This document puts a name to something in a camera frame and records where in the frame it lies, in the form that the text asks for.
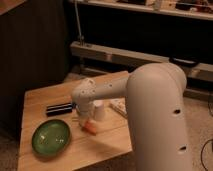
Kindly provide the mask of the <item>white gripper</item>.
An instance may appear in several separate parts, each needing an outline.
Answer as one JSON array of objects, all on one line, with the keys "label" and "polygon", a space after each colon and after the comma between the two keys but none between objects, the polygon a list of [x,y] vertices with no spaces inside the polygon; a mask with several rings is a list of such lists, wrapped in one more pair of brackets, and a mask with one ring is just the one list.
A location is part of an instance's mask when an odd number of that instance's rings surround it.
[{"label": "white gripper", "polygon": [[80,108],[76,109],[79,125],[81,127],[84,127],[85,124],[93,117],[93,111],[93,108],[89,108],[88,110],[81,110]]}]

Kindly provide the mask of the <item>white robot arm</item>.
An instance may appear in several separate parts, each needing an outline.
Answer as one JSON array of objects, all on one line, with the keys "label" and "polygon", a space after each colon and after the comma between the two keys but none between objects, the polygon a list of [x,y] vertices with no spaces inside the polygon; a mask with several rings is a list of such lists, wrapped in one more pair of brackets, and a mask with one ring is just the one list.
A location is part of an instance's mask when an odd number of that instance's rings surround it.
[{"label": "white robot arm", "polygon": [[92,113],[95,100],[123,97],[137,171],[193,171],[184,115],[184,71],[151,63],[102,84],[89,79],[72,92],[77,112]]}]

